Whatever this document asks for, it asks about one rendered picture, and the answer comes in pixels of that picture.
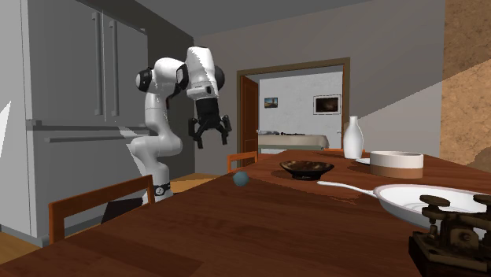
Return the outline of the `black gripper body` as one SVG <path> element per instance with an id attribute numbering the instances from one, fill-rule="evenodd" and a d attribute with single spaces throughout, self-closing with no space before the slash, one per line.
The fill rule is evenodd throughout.
<path id="1" fill-rule="evenodd" d="M 203 98 L 195 102 L 200 129 L 208 130 L 220 124 L 217 98 Z"/>

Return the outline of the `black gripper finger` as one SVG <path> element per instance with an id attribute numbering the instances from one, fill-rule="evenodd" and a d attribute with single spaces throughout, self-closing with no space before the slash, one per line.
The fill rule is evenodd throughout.
<path id="1" fill-rule="evenodd" d="M 215 129 L 221 134 L 222 144 L 227 144 L 227 137 L 229 132 L 232 131 L 231 122 L 228 115 L 223 115 L 219 118 Z"/>
<path id="2" fill-rule="evenodd" d="M 197 119 L 190 118 L 188 120 L 188 134 L 197 143 L 199 149 L 203 148 L 202 139 L 201 139 L 203 132 L 204 132 L 204 127 L 201 126 L 201 124 L 199 123 L 199 121 Z"/>

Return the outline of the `brown wooden door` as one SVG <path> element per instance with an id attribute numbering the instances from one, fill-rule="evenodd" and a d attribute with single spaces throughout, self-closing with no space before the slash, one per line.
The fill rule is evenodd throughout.
<path id="1" fill-rule="evenodd" d="M 258 151 L 258 83 L 246 76 L 241 81 L 241 151 Z"/>

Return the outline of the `small brown wooden chair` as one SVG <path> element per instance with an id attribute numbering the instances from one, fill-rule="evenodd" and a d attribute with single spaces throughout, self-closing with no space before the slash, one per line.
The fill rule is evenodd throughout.
<path id="1" fill-rule="evenodd" d="M 250 159 L 250 158 L 253 158 L 255 162 L 258 162 L 258 152 L 257 151 L 251 151 L 251 152 L 236 153 L 236 154 L 227 155 L 227 172 L 230 173 L 233 171 L 233 169 L 231 168 L 231 162 L 232 161 L 241 161 L 241 160 Z"/>

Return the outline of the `bed with pale cover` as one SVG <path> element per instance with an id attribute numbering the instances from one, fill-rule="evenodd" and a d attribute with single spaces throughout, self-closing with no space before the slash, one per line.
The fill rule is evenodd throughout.
<path id="1" fill-rule="evenodd" d="M 325 135 L 305 135 L 278 131 L 258 131 L 262 150 L 324 150 L 330 146 Z"/>

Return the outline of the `dark brown bowl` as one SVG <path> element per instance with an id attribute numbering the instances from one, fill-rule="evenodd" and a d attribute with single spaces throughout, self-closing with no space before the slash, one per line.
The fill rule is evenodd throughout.
<path id="1" fill-rule="evenodd" d="M 333 164 L 319 161 L 283 161 L 279 165 L 294 179 L 306 181 L 319 180 L 323 174 L 334 168 Z"/>

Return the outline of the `dark robot stand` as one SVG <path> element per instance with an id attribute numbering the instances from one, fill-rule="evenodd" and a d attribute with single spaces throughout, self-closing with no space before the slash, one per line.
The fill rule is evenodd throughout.
<path id="1" fill-rule="evenodd" d="M 143 204 L 143 198 L 128 198 L 124 200 L 110 201 L 102 217 L 101 223 L 110 221 L 126 212 L 130 212 Z"/>

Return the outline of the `grey refrigerator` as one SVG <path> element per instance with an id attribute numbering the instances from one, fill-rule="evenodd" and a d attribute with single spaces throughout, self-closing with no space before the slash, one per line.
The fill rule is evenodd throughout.
<path id="1" fill-rule="evenodd" d="M 49 241 L 51 202 L 144 172 L 147 36 L 85 0 L 0 0 L 0 231 Z"/>

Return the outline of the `white vase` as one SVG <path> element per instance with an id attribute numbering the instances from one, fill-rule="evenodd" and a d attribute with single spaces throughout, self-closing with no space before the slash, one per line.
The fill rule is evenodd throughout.
<path id="1" fill-rule="evenodd" d="M 361 158 L 364 151 L 364 137 L 358 124 L 358 117 L 351 116 L 343 135 L 343 152 L 346 159 Z"/>

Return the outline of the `white and tan round bowl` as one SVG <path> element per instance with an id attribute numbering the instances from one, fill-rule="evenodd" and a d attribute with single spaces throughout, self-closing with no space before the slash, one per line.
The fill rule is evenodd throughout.
<path id="1" fill-rule="evenodd" d="M 420 179 L 423 177 L 424 156 L 421 153 L 404 151 L 370 152 L 370 172 L 399 179 Z"/>

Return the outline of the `white frying pan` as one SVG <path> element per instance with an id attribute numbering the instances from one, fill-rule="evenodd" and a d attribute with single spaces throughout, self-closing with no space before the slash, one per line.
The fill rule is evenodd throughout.
<path id="1" fill-rule="evenodd" d="M 381 206 L 393 216 L 425 229 L 430 229 L 430 222 L 427 217 L 422 215 L 422 208 L 427 207 L 428 204 L 419 199 L 421 195 L 431 195 L 448 200 L 450 206 L 442 208 L 446 212 L 477 213 L 486 211 L 483 204 L 473 200 L 473 196 L 478 192 L 469 190 L 420 184 L 388 184 L 373 190 L 363 190 L 344 183 L 326 181 L 318 181 L 317 183 L 322 186 L 344 187 L 377 198 Z"/>

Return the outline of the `dark antique balance scale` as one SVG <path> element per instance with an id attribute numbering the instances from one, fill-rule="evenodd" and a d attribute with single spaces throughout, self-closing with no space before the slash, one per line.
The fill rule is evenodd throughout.
<path id="1" fill-rule="evenodd" d="M 427 233 L 415 231 L 408 238 L 408 252 L 422 277 L 491 277 L 491 195 L 476 194 L 473 200 L 484 212 L 443 211 L 450 202 L 422 195 L 428 206 Z"/>

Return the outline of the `white-framed dark wall picture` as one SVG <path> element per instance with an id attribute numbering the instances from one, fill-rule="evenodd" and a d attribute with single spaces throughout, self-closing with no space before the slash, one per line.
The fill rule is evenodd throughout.
<path id="1" fill-rule="evenodd" d="M 314 115 L 338 115 L 341 114 L 341 95 L 316 95 L 313 97 Z"/>

